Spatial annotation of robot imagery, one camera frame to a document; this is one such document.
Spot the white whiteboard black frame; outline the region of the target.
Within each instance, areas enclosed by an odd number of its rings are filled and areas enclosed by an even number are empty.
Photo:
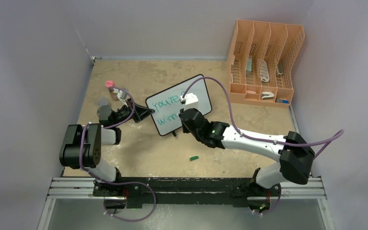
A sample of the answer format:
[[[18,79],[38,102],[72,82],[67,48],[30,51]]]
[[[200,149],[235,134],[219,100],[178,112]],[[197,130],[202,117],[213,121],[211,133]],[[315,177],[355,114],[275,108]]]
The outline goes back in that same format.
[[[194,81],[196,83],[188,93],[197,96],[198,110],[203,115],[211,113],[212,104],[206,81],[202,77],[202,74],[196,75],[146,98],[146,106],[154,110],[151,117],[160,136],[172,133],[182,126],[178,114],[184,105],[180,102],[180,96]]]

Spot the green marker cap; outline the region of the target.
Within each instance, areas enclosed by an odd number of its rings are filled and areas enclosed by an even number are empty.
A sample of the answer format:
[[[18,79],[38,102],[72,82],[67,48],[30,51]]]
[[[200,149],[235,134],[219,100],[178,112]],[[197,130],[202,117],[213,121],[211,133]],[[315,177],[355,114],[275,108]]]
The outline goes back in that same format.
[[[197,160],[198,158],[199,158],[198,156],[193,156],[193,157],[190,157],[189,160],[194,161],[194,160]]]

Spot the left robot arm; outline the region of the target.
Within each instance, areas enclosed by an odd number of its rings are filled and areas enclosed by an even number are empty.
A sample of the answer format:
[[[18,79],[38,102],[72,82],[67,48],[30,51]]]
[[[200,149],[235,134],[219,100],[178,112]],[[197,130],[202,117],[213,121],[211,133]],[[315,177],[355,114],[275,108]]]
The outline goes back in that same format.
[[[102,159],[101,148],[105,145],[120,144],[122,131],[115,127],[115,124],[131,119],[139,123],[153,113],[154,109],[132,104],[131,99],[117,110],[113,110],[109,104],[100,106],[97,110],[98,123],[88,126],[74,124],[67,127],[59,152],[60,164],[92,173],[98,180],[107,181],[105,190],[110,195],[120,195],[124,189],[124,183],[119,180],[121,174],[116,167]]]

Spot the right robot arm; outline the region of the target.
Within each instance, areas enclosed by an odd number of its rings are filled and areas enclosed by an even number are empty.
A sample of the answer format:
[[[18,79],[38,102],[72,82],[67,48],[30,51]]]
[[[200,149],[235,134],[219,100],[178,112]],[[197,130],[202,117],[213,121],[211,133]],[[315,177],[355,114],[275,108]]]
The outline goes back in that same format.
[[[228,123],[209,122],[194,108],[181,110],[179,118],[183,132],[192,134],[209,148],[243,150],[275,161],[270,166],[255,170],[250,181],[254,194],[261,195],[281,182],[308,183],[315,153],[299,133],[290,131],[282,136],[242,129],[237,131]]]

